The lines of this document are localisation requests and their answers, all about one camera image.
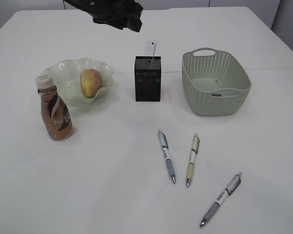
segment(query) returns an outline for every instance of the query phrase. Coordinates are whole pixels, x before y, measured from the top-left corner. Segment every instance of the pen grip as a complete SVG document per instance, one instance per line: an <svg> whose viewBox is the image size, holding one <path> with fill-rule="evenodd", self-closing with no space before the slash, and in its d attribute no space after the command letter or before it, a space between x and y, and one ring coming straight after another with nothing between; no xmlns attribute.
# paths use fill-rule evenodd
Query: pen grip
<svg viewBox="0 0 293 234"><path fill-rule="evenodd" d="M204 218L210 220L219 209L220 205L217 202L210 207L209 211L204 215Z"/></svg>
<svg viewBox="0 0 293 234"><path fill-rule="evenodd" d="M172 162L170 159L166 160L166 166L167 166L167 170L170 176L174 176L175 175L175 171L174 171L174 167L172 166Z"/></svg>
<svg viewBox="0 0 293 234"><path fill-rule="evenodd" d="M194 164L193 163L189 163L187 179L192 179L192 177L193 177L193 170L194 170Z"/></svg>

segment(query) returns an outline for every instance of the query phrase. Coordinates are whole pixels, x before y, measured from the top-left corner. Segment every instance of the perforated basket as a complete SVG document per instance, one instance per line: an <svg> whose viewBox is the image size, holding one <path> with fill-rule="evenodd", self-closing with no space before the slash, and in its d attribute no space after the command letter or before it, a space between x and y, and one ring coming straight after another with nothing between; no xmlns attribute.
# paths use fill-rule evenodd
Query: perforated basket
<svg viewBox="0 0 293 234"><path fill-rule="evenodd" d="M197 51L213 51L214 55L195 56ZM201 48L183 55L182 81L191 109L202 116L234 114L251 89L251 82L229 53Z"/></svg>

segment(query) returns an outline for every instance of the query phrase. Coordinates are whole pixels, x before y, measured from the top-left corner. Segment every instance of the bowl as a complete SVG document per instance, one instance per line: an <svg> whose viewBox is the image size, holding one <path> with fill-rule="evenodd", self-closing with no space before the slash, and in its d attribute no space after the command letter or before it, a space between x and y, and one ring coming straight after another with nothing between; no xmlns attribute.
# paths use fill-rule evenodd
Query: bowl
<svg viewBox="0 0 293 234"><path fill-rule="evenodd" d="M85 69L96 69L103 80L103 87L93 98L86 98L82 93L79 76ZM42 74L48 74L53 78L60 97L68 106L91 104L102 97L114 82L114 70L106 63L92 58L64 60L45 69Z"/></svg>

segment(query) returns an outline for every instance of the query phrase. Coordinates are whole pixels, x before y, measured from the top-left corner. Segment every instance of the white bottle cap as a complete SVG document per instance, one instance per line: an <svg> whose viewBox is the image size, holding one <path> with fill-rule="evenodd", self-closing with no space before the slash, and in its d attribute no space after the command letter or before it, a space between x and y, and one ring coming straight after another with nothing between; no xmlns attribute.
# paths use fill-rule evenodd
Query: white bottle cap
<svg viewBox="0 0 293 234"><path fill-rule="evenodd" d="M49 75L40 75L36 78L38 89L48 89L54 85L53 79Z"/></svg>

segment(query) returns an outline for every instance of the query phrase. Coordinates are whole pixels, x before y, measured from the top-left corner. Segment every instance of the beige pen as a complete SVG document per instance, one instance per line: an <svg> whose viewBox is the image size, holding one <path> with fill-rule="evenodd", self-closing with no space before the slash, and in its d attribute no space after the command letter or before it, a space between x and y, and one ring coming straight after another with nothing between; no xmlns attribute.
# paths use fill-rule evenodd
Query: beige pen
<svg viewBox="0 0 293 234"><path fill-rule="evenodd" d="M187 174L187 187L190 186L190 183L192 181L193 177L193 171L194 171L194 164L196 160L196 155L199 150L199 144L200 144L200 139L197 135L197 133L193 137L193 143L192 143L192 149L190 153L190 159L189 159L189 165L188 165L188 174Z"/></svg>

